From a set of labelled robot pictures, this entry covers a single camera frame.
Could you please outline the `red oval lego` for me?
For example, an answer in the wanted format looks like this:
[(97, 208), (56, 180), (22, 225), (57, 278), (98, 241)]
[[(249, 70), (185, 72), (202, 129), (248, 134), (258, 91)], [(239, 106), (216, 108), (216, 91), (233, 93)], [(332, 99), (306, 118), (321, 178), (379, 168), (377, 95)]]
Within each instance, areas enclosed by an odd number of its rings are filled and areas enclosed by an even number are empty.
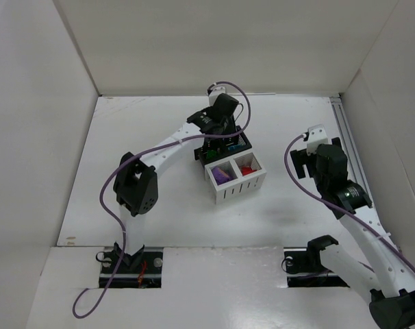
[(243, 167), (240, 167), (240, 172), (243, 176), (246, 176), (246, 175), (249, 175), (249, 174), (252, 174), (252, 173), (256, 172), (256, 170), (252, 169), (249, 166), (243, 166)]

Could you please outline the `purple orange patterned lego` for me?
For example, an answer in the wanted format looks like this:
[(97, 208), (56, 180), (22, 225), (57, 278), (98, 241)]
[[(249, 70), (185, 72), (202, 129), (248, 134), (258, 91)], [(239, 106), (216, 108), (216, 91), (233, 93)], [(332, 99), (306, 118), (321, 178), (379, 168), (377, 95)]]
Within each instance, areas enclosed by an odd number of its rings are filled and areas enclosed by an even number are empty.
[(212, 175), (215, 179), (215, 182), (218, 185), (227, 183), (231, 180), (231, 176), (226, 171), (222, 170), (220, 167), (213, 167)]

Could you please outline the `teal rounded lego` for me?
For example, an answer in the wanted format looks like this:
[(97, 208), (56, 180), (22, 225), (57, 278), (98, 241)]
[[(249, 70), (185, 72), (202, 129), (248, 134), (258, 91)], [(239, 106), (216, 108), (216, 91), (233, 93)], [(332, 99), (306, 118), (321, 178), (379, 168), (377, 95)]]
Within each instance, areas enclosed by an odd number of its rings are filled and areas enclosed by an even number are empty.
[(242, 148), (241, 145), (232, 145), (232, 146), (228, 147), (228, 150), (229, 151), (237, 151), (237, 150), (239, 150), (241, 148)]

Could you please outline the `green square lego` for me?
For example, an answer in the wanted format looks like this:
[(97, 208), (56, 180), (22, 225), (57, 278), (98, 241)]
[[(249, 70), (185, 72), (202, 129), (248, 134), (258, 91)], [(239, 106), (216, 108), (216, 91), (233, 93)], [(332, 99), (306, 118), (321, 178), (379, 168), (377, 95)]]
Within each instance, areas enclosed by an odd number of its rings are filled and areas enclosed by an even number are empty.
[(209, 150), (206, 154), (207, 159), (215, 158), (217, 156), (217, 152), (214, 150)]

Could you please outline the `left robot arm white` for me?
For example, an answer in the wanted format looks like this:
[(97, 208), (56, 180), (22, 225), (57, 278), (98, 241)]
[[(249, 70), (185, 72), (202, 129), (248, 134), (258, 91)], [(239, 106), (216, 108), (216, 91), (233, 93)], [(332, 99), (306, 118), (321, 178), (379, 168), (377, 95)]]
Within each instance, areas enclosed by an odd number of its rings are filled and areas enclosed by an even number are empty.
[(170, 137), (160, 143), (170, 147), (157, 149), (128, 164), (115, 178), (113, 191), (125, 225), (126, 247), (114, 244), (122, 265), (133, 271), (143, 259), (143, 230), (146, 214), (158, 201), (158, 180), (181, 157), (203, 146), (209, 135), (236, 132), (234, 111), (239, 101), (227, 93), (210, 97), (210, 105), (189, 116)]

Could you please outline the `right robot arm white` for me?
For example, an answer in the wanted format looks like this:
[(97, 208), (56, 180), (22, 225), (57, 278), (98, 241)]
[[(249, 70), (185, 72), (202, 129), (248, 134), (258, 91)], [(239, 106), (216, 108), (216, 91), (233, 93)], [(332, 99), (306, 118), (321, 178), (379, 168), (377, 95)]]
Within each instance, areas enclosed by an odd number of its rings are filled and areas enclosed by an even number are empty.
[(284, 164), (293, 183), (307, 196), (324, 204), (353, 237), (368, 264), (350, 256), (334, 237), (308, 241), (298, 256), (288, 256), (286, 271), (340, 277), (368, 305), (379, 328), (415, 325), (415, 266), (397, 249), (379, 220), (365, 221), (358, 209), (373, 203), (361, 185), (348, 178), (348, 157), (339, 138), (328, 140), (324, 131), (310, 131), (294, 138), (305, 149), (288, 146)]

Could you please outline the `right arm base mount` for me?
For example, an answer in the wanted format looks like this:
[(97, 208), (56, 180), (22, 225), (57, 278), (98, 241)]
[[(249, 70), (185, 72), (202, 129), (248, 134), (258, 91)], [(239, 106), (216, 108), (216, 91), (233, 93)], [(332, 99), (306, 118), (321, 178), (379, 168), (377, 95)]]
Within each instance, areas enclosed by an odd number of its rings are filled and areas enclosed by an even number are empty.
[(286, 273), (288, 288), (344, 287), (348, 284), (334, 272), (324, 267), (320, 253), (330, 245), (337, 245), (335, 238), (324, 235), (312, 239), (305, 247), (284, 247), (281, 269)]

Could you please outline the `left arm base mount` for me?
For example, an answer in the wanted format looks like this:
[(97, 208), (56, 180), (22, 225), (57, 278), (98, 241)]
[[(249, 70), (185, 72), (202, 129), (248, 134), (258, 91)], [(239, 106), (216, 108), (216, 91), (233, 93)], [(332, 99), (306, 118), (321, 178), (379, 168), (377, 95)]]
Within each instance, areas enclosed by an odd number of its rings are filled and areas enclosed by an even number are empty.
[[(121, 253), (114, 244), (95, 255), (101, 265), (99, 287), (108, 284)], [(135, 254), (125, 254), (109, 285), (110, 289), (159, 289), (162, 286), (163, 247), (143, 247)]]

